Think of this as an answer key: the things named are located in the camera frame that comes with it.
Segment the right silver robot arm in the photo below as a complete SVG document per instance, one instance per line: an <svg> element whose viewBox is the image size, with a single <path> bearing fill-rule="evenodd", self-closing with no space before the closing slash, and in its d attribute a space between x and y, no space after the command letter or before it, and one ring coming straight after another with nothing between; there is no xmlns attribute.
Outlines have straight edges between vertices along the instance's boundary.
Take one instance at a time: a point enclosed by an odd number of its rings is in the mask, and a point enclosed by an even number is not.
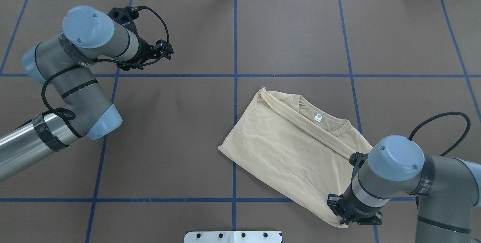
<svg viewBox="0 0 481 243"><path fill-rule="evenodd" d="M340 224L380 225L380 209L398 192L419 199L417 243L479 243L472 236L473 210L480 207L480 164L434 156L407 137L391 135L369 153L351 155L351 183L327 206Z"/></svg>

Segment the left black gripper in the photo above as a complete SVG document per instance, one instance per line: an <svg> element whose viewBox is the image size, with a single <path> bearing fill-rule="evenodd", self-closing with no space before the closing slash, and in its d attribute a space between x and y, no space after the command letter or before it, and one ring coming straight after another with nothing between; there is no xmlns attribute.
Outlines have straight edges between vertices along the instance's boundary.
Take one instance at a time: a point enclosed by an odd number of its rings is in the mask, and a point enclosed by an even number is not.
<svg viewBox="0 0 481 243"><path fill-rule="evenodd" d="M147 60L166 58L171 60L174 54L173 47L167 41L160 39L156 41L155 45L148 44L143 38L138 37L138 50L133 57L134 64L143 64Z"/></svg>

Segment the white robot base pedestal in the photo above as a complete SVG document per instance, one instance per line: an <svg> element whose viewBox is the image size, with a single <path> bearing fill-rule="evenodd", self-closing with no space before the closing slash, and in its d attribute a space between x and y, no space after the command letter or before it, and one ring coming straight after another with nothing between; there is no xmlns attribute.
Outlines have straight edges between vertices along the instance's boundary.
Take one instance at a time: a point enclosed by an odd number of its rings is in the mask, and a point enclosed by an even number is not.
<svg viewBox="0 0 481 243"><path fill-rule="evenodd" d="M280 231L191 231L184 243L282 243Z"/></svg>

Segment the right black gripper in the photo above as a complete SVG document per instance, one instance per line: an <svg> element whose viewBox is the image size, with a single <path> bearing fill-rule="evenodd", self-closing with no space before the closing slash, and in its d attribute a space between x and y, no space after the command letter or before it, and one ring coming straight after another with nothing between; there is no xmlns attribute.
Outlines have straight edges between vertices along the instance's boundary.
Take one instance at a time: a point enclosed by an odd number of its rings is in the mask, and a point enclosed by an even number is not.
<svg viewBox="0 0 481 243"><path fill-rule="evenodd" d="M340 224L348 225L357 223L359 225L380 225L382 224L382 213L379 208L368 207L363 204L354 194L352 187L341 195L330 193L327 198L327 206L340 217Z"/></svg>

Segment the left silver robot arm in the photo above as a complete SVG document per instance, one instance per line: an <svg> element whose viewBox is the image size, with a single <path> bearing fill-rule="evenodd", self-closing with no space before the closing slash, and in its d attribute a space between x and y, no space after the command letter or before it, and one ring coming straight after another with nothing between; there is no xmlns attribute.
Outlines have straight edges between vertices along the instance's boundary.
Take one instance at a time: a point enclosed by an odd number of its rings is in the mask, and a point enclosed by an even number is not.
<svg viewBox="0 0 481 243"><path fill-rule="evenodd" d="M158 17L165 40L148 44L139 36L134 20L140 11ZM124 71L142 70L162 58L171 59L173 52L165 21L150 7L113 8L107 14L87 5L69 10L60 32L22 58L27 75L42 85L46 111L1 138L1 181L82 137L99 140L122 125L91 66L111 62Z"/></svg>

